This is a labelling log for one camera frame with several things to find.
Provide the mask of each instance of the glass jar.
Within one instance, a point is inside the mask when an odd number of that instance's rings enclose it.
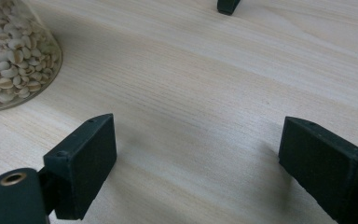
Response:
[[[0,0],[0,109],[35,97],[61,64],[57,41],[29,4]]]

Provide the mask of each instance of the screw hole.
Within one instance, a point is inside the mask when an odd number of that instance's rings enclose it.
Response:
[[[1,180],[2,186],[11,186],[20,183],[25,177],[26,173],[15,173],[11,175],[7,175],[5,178]]]
[[[59,151],[56,154],[56,156],[58,156],[58,157],[66,157],[67,155],[68,155],[68,152],[66,152],[66,151]]]

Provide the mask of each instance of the light wood grain surface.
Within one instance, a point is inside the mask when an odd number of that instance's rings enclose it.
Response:
[[[83,221],[335,223],[281,168],[285,116],[358,146],[358,0],[34,0],[63,51],[0,111],[0,174],[113,113],[117,163]]]

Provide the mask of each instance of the black 3d-printed part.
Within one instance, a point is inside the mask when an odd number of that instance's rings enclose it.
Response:
[[[232,15],[241,0],[218,0],[217,10],[225,15]]]
[[[0,175],[0,224],[47,221],[36,170],[22,168]]]
[[[55,178],[60,190],[54,208],[57,218],[83,219],[116,158],[112,114],[84,122],[44,156],[45,170],[40,173]]]
[[[285,119],[280,164],[338,223],[358,224],[358,147],[303,119]]]

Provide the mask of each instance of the dark green plastic piece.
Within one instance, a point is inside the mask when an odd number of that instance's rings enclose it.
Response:
[[[217,10],[222,14],[230,16],[240,1],[241,0],[218,0]]]
[[[22,168],[0,175],[0,224],[47,221],[36,170]]]
[[[84,122],[43,159],[48,178],[55,178],[60,219],[83,219],[117,158],[113,115]]]
[[[89,119],[44,156],[39,173],[24,168],[0,176],[0,224],[46,224],[52,210],[59,219],[83,219],[116,159],[113,115]],[[2,186],[13,174],[25,178]]]
[[[340,224],[358,224],[358,147],[313,122],[285,119],[280,164]]]

